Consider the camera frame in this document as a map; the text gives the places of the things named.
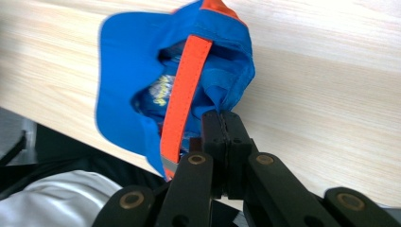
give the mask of gray fabric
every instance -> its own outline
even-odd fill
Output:
[[[0,223],[8,226],[91,226],[121,186],[94,172],[61,173],[30,184],[0,201]]]

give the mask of orange strap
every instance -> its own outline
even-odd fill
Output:
[[[167,106],[161,141],[163,166],[169,180],[174,177],[175,167],[179,162],[186,118],[211,47],[212,41],[189,35],[183,48]]]

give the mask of wooden table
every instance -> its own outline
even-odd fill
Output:
[[[0,0],[0,106],[149,171],[96,128],[98,32],[111,14],[189,0]],[[312,192],[401,206],[401,4],[225,1],[249,26],[256,78],[235,112]]]

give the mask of metal screw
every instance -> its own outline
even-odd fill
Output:
[[[140,191],[131,191],[120,199],[120,206],[124,209],[132,209],[145,200],[144,194]]]
[[[274,159],[271,158],[269,155],[260,154],[256,157],[256,161],[262,165],[270,165],[274,163]]]
[[[206,159],[199,154],[195,154],[195,155],[192,155],[191,157],[189,157],[188,161],[190,164],[199,165],[199,164],[204,163],[206,161]]]
[[[361,211],[365,209],[365,202],[363,202],[360,198],[348,193],[339,193],[337,195],[337,200],[345,208],[353,211]]]

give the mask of orange trim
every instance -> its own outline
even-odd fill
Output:
[[[229,16],[245,25],[245,23],[239,19],[236,13],[232,9],[228,8],[221,0],[203,0],[200,9],[208,9]]]
[[[183,55],[167,106],[161,140],[163,157],[173,163],[178,164],[179,162],[186,118],[201,77],[204,62],[211,47],[212,41],[189,35],[183,49]],[[172,178],[174,173],[167,169],[166,176],[167,178]]]

